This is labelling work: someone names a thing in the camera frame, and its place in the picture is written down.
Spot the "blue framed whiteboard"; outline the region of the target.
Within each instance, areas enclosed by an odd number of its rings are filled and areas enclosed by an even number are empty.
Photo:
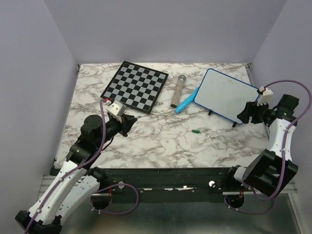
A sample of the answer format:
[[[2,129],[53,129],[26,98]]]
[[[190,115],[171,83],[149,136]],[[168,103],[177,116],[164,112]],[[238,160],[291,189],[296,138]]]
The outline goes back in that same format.
[[[257,88],[215,69],[208,69],[198,87],[194,103],[238,125],[237,118],[248,101],[258,97]]]

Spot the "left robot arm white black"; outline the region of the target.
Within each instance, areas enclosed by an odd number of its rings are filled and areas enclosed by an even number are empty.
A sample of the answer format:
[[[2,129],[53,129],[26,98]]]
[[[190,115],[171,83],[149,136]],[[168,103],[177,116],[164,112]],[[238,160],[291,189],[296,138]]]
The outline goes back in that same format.
[[[92,193],[104,192],[108,180],[92,164],[103,145],[115,135],[126,137],[137,118],[123,114],[120,120],[90,115],[80,129],[81,135],[70,148],[59,173],[41,198],[27,211],[19,211],[15,220],[27,234],[59,234],[73,211]]]

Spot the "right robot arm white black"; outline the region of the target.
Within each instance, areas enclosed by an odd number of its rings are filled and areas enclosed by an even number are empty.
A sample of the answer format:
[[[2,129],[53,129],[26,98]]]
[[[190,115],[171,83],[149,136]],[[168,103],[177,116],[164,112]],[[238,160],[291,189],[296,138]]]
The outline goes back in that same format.
[[[297,122],[293,116],[299,99],[283,95],[272,109],[268,104],[247,102],[237,118],[244,124],[264,123],[269,128],[269,145],[248,166],[235,166],[224,179],[225,187],[235,191],[245,183],[268,197],[276,197],[292,180],[298,166],[292,162],[290,149]]]

